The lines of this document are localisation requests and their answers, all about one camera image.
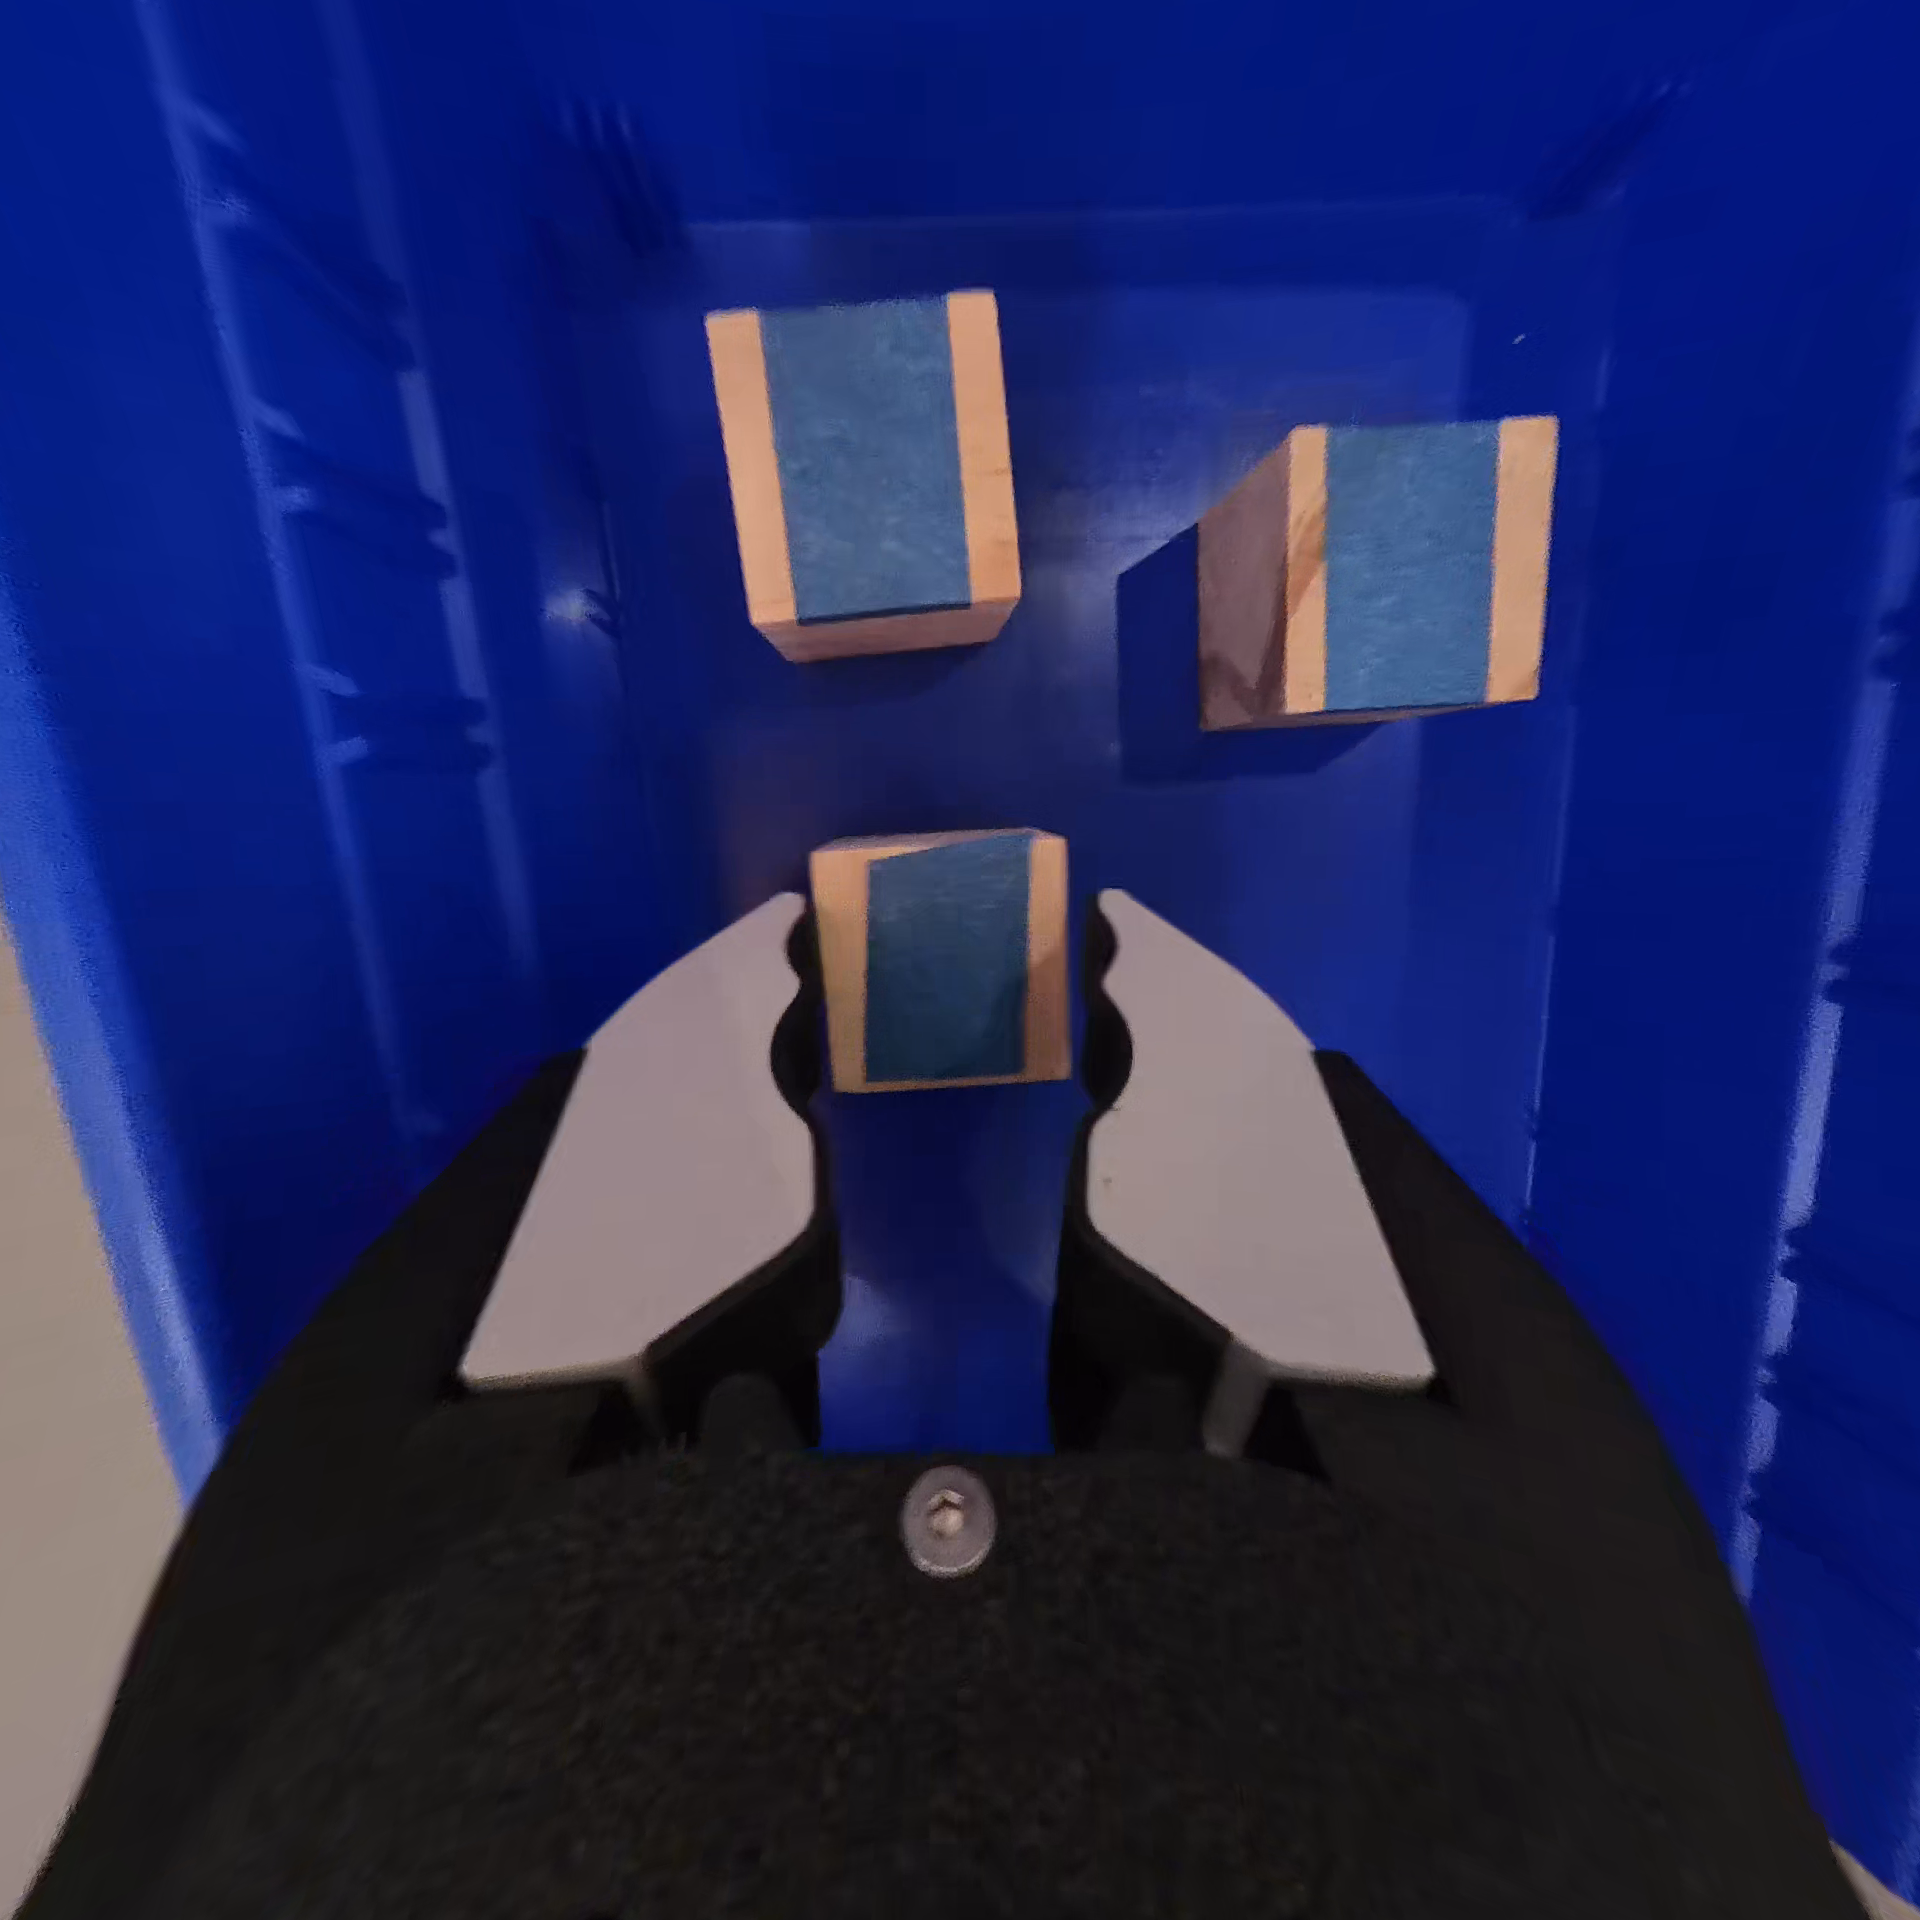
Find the dark grained wooden cube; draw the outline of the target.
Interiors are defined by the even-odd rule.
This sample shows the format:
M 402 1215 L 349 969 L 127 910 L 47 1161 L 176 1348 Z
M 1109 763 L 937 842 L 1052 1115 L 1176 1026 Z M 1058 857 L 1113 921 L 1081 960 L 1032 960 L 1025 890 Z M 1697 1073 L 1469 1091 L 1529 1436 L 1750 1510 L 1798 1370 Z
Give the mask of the dark grained wooden cube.
M 1296 425 L 1194 529 L 1198 725 L 1541 693 L 1562 421 Z

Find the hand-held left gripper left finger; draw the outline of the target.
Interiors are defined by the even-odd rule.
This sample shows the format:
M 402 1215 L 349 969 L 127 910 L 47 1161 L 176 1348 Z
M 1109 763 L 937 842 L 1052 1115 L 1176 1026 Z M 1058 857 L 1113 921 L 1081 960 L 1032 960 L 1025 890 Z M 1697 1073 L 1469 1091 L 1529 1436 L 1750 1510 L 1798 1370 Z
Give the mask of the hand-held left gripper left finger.
M 687 1444 L 722 1383 L 763 1379 L 817 1444 L 843 1315 L 819 1088 L 819 939 L 779 891 L 591 1036 L 460 1386 L 618 1386 Z

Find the wooden cube with blue stripe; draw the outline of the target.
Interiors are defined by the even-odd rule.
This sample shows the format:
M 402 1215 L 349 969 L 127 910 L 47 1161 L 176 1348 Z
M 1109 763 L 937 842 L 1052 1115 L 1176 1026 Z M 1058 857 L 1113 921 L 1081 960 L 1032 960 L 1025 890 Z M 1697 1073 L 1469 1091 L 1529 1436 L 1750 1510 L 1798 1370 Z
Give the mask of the wooden cube with blue stripe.
M 832 1091 L 1070 1075 L 1068 840 L 849 836 L 805 858 Z
M 751 626 L 790 664 L 968 649 L 1021 601 L 992 292 L 704 314 Z

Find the blue plastic bin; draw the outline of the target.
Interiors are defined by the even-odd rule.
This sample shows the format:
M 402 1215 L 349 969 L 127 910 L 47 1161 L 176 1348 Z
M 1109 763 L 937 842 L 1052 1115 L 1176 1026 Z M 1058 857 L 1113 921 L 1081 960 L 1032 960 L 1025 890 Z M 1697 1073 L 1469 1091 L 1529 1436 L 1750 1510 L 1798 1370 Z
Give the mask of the blue plastic bin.
M 703 318 L 958 289 L 1021 603 L 790 668 Z M 1198 727 L 1294 421 L 1536 413 L 1531 707 Z M 2 5 L 2 890 L 183 1492 L 540 1058 L 939 828 L 1517 1229 L 1915 1900 L 1915 5 Z

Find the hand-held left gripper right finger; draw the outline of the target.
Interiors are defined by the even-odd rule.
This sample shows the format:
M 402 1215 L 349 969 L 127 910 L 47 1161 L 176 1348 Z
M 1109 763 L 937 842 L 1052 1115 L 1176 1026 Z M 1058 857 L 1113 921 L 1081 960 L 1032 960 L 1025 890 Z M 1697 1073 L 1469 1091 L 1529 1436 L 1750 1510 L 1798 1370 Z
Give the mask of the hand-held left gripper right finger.
M 1136 1400 L 1242 1457 L 1298 1393 L 1437 1386 L 1309 1036 L 1123 890 L 1090 903 L 1085 1091 L 1052 1302 L 1052 1444 Z

